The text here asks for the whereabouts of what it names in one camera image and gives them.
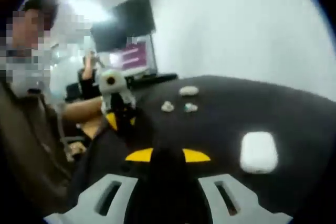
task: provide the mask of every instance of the black hair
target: black hair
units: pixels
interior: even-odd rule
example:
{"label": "black hair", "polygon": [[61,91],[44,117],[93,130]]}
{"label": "black hair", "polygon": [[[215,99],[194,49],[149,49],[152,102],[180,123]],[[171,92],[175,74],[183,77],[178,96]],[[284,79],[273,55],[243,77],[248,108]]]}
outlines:
{"label": "black hair", "polygon": [[58,13],[58,0],[27,0],[22,10],[27,11],[31,9],[43,13],[45,30],[52,29]]}

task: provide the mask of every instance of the ceiling light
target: ceiling light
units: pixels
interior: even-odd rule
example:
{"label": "ceiling light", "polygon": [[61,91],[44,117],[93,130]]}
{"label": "ceiling light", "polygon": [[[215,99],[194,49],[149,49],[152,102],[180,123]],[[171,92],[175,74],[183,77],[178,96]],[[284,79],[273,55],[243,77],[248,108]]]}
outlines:
{"label": "ceiling light", "polygon": [[88,22],[103,22],[111,16],[98,4],[90,0],[69,0],[68,3],[77,15]]}

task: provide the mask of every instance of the black table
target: black table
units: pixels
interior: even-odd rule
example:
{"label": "black table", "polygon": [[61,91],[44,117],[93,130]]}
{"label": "black table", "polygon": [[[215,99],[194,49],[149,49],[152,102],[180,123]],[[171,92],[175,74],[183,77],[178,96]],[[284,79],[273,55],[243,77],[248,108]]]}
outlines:
{"label": "black table", "polygon": [[[178,95],[197,86],[196,97]],[[161,105],[171,101],[172,113]],[[198,105],[185,113],[186,102]],[[174,80],[147,89],[138,98],[143,113],[136,137],[118,137],[103,125],[74,175],[72,202],[107,173],[141,177],[143,166],[125,165],[133,151],[160,144],[202,151],[210,162],[188,164],[194,177],[228,173],[253,190],[262,207],[293,216],[323,173],[336,133],[336,103],[312,93],[248,80],[204,76]],[[250,131],[271,132],[279,163],[267,175],[244,173],[239,167],[241,139]]]}

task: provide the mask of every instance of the white wall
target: white wall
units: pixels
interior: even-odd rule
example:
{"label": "white wall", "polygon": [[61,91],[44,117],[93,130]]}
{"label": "white wall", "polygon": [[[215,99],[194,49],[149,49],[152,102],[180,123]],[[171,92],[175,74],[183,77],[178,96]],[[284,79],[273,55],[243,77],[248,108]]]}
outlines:
{"label": "white wall", "polygon": [[336,101],[336,58],[314,0],[153,0],[160,72],[271,82]]}

